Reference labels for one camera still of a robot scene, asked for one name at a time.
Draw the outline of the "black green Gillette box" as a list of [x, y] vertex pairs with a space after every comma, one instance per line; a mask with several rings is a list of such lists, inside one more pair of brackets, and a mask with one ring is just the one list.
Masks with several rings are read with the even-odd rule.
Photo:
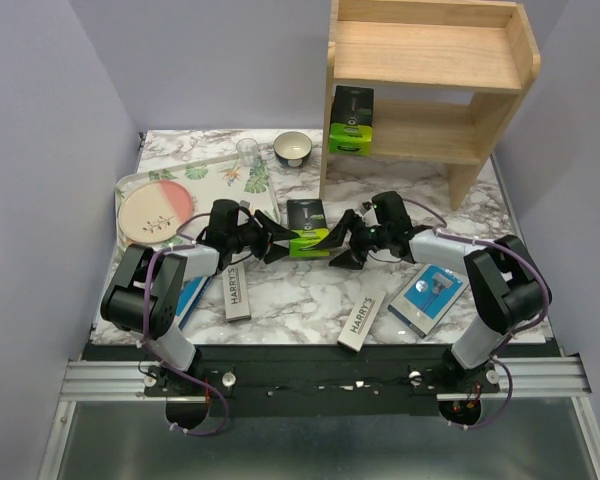
[[373, 137], [374, 90], [337, 85], [331, 107], [329, 152], [368, 156]]
[[289, 255], [295, 259], [329, 257], [328, 250], [314, 246], [329, 234], [323, 203], [320, 199], [292, 199], [286, 202], [288, 229], [298, 237], [289, 241]]

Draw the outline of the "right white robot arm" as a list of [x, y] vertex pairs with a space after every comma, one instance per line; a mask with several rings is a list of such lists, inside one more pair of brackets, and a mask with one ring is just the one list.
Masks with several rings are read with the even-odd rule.
[[332, 267], [360, 270], [369, 253], [387, 250], [401, 261], [436, 265], [468, 278], [477, 315], [434, 370], [447, 389], [465, 390], [491, 355], [547, 316], [551, 290], [519, 237], [469, 239], [446, 234], [443, 226], [415, 225], [395, 191], [373, 196], [368, 206], [374, 225], [348, 209], [315, 248], [348, 244], [330, 261]]

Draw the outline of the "wooden two-tier shelf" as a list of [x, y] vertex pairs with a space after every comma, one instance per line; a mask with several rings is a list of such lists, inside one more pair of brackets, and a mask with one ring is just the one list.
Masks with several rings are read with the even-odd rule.
[[457, 210], [541, 69], [525, 7], [513, 1], [334, 1], [324, 114], [337, 85], [376, 96], [375, 157], [445, 165]]

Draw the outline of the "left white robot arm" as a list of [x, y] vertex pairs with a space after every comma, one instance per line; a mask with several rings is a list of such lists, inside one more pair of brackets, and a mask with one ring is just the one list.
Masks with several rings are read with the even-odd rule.
[[194, 393], [202, 380], [195, 365], [201, 355], [174, 324], [184, 283], [222, 273], [245, 250], [270, 264], [289, 255], [282, 241], [298, 237], [234, 200], [214, 201], [206, 217], [208, 224], [190, 244], [161, 250], [128, 246], [100, 304], [103, 319], [134, 333], [139, 345], [169, 368], [167, 382], [181, 395]]

